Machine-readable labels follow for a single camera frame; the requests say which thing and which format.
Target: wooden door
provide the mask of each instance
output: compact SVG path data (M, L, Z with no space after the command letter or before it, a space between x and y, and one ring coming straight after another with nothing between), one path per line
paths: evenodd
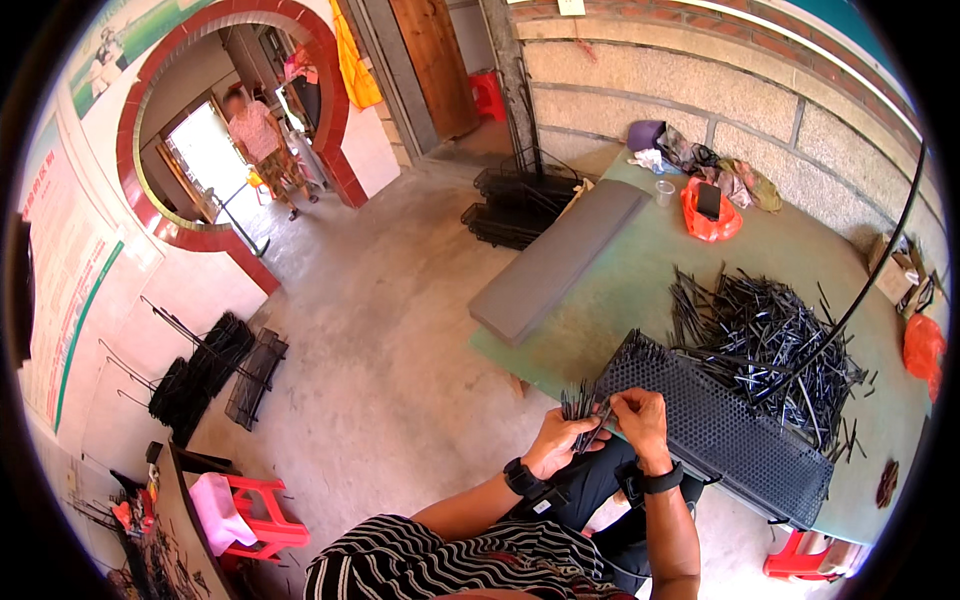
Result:
M441 141L480 123L467 68L444 0L390 0Z

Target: black pants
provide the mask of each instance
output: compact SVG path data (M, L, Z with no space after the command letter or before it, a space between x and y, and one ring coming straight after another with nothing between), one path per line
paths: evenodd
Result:
M569 500L566 505L538 515L521 502L507 518L547 519L581 532L600 505L620 489L614 470L635 460L633 447L614 436L602 450L575 456L573 462L550 478L550 483L557 486ZM687 506L692 508L703 490L703 481L689 474L684 475L680 491ZM606 578L618 588L635 594L650 576L647 515L643 507L631 509L607 529L593 534L592 540L608 563Z

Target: poster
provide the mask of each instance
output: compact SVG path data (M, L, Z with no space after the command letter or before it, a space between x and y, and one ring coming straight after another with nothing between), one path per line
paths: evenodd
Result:
M67 64L70 96L81 119L147 49L216 0L109 0Z
M81 188L55 119L32 145L25 173L19 208L31 223L36 305L20 383L27 405L56 433L77 335L123 243Z

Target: arched doorway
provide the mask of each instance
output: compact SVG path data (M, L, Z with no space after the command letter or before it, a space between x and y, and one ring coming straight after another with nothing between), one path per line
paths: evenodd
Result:
M127 202L144 227L157 238L192 252L227 252L267 294L279 287L270 271L250 252L230 225L188 222L160 203L140 166L140 123L154 85L191 43L217 29L254 23L277 27L301 40L320 74L321 107L313 151L334 191L347 206L358 208L367 194L341 150L347 129L349 99L340 76L336 37L314 12L290 0L218 2L196 12L170 32L144 61L127 95L117 133L117 171Z

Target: red plastic bag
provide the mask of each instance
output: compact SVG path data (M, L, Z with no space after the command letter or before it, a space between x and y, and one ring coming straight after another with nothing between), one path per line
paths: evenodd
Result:
M921 314L910 317L903 334L903 364L914 377L926 379L930 401L940 392L940 365L937 357L947 349L947 340L933 319Z
M701 183L703 183L703 180L691 177L689 183L680 192L680 197L684 201L686 230L690 232L690 235L708 242L729 240L740 231L740 226L743 225L743 217L723 194L720 195L720 219L711 221L697 212L697 189Z

